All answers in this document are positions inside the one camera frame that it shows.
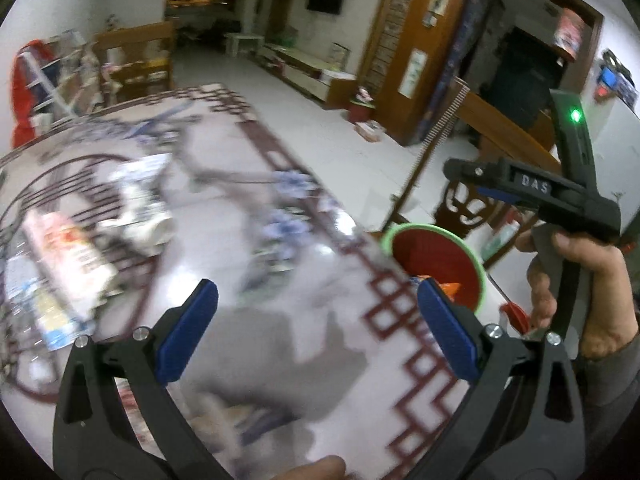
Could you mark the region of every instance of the gray sleeve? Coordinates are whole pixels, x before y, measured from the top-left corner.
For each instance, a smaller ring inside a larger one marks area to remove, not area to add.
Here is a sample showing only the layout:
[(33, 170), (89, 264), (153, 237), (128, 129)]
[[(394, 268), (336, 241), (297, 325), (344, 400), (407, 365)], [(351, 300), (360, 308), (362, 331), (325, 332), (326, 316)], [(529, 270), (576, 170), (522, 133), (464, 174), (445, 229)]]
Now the gray sleeve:
[(582, 370), (587, 462), (590, 463), (620, 430), (640, 397), (640, 335), (606, 359), (585, 361)]

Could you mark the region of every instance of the dark door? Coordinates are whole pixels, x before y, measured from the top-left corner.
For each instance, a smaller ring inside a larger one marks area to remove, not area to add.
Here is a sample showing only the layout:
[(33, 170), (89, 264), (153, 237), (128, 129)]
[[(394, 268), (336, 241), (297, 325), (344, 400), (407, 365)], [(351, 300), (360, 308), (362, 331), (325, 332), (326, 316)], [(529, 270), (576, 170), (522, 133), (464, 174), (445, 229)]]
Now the dark door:
[(564, 66), (552, 47), (514, 28), (494, 82), (484, 97), (523, 130), (548, 107), (549, 89), (558, 88)]

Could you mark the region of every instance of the tabletop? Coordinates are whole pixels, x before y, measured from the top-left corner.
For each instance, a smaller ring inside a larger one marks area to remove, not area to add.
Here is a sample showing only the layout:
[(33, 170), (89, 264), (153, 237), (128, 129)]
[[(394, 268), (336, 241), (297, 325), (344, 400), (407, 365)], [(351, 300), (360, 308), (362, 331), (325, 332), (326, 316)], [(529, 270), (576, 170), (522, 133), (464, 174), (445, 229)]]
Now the tabletop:
[[(159, 256), (105, 253), (126, 291), (94, 337), (152, 326), (208, 278), (218, 312), (171, 393), (217, 459), (236, 478), (266, 479), (339, 454), (360, 478), (402, 478), (466, 383), (408, 277), (238, 94), (217, 84), (156, 94), (16, 150), (4, 160), (0, 228), (10, 234), (36, 206), (91, 234), (122, 208), (111, 171), (161, 152), (172, 154), (160, 195), (176, 235)], [(491, 288), (485, 303), (481, 320), (497, 320)], [(67, 356), (56, 353), (60, 371)], [(56, 388), (34, 386), (26, 359), (2, 402), (51, 464)]]

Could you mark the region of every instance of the device handle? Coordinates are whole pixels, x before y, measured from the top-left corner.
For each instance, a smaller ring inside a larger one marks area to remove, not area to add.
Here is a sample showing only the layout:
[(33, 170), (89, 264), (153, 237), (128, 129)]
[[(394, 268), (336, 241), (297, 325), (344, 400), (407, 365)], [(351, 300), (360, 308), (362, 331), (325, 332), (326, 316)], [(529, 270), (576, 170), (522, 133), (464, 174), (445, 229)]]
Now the device handle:
[(569, 359), (574, 360), (578, 357), (582, 331), (591, 307), (593, 273), (558, 254), (551, 237), (559, 230), (558, 226), (544, 224), (535, 227), (532, 234), (540, 262), (551, 279), (551, 294), (558, 300), (551, 330), (562, 336)]

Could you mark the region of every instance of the human hand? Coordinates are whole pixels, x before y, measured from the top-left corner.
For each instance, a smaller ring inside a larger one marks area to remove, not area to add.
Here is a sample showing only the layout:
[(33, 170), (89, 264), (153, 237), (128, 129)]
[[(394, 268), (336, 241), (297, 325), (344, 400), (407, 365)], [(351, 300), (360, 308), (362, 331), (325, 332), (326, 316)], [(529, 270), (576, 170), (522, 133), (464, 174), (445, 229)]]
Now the human hand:
[(344, 480), (346, 466), (339, 456), (328, 456), (276, 476), (273, 480)]
[[(580, 353), (590, 360), (603, 359), (631, 343), (638, 334), (638, 320), (624, 256), (616, 247), (607, 246), (588, 235), (553, 236), (556, 251), (571, 262), (593, 272), (591, 311), (580, 340)], [(521, 235), (516, 247), (525, 253), (536, 252), (531, 231)], [(558, 304), (549, 288), (551, 280), (536, 257), (527, 280), (531, 286), (533, 329), (548, 328)]]

